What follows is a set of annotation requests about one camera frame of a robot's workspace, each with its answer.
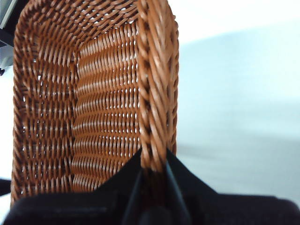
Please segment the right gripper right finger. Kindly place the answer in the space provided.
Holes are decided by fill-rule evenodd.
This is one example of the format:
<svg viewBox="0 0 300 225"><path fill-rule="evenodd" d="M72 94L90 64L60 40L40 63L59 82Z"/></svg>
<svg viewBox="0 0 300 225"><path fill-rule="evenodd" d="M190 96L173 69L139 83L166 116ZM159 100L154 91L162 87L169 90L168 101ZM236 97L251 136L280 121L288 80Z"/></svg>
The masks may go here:
<svg viewBox="0 0 300 225"><path fill-rule="evenodd" d="M180 225L298 225L298 206L262 195L220 194L193 175L170 151L166 177L174 222Z"/></svg>

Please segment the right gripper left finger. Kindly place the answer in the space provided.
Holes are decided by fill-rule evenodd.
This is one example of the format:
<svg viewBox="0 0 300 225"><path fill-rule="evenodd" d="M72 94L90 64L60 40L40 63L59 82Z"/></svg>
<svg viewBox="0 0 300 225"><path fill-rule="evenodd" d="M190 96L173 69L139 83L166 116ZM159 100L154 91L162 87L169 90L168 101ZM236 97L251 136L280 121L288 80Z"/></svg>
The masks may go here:
<svg viewBox="0 0 300 225"><path fill-rule="evenodd" d="M5 225L136 225L141 214L140 151L92 192L40 194L18 200Z"/></svg>

